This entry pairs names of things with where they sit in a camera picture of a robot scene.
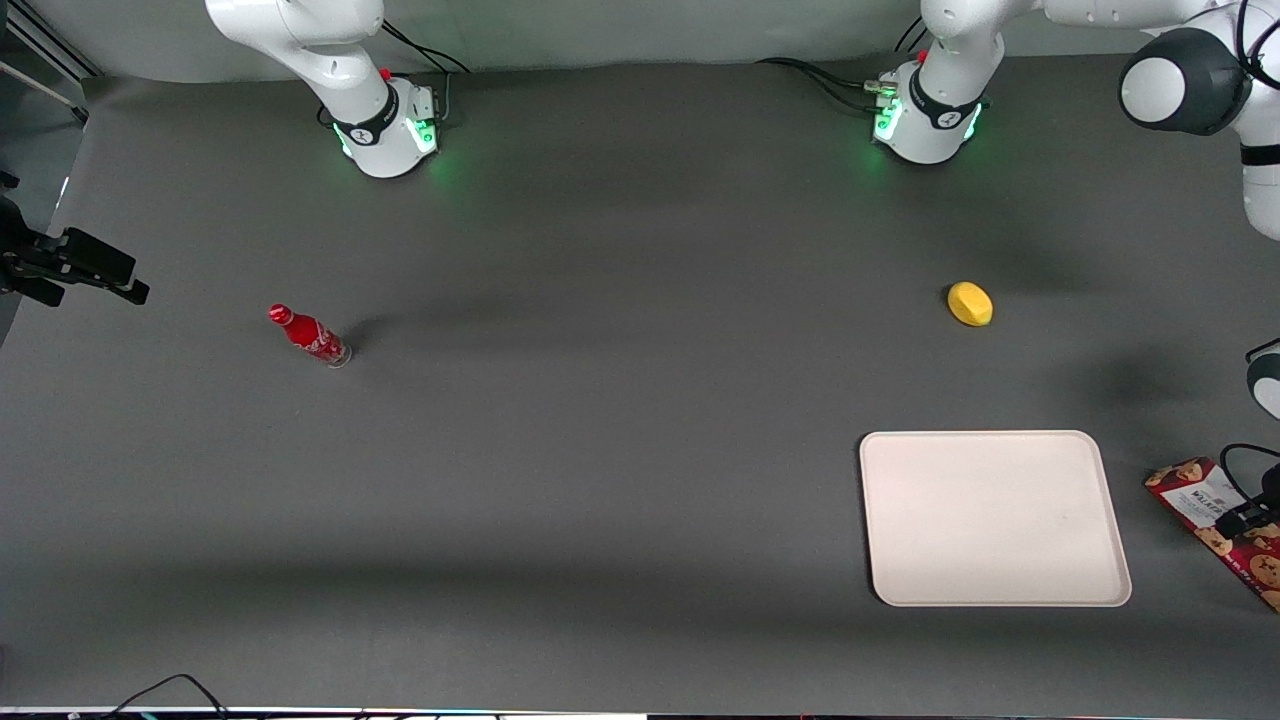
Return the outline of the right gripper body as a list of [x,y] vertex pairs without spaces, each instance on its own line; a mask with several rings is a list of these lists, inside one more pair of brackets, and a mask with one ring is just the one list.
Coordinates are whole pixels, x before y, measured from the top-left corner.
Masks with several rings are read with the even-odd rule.
[[1,295],[18,295],[49,307],[58,307],[65,290],[54,282],[47,255],[40,249],[44,236],[26,224],[20,209],[1,199]]

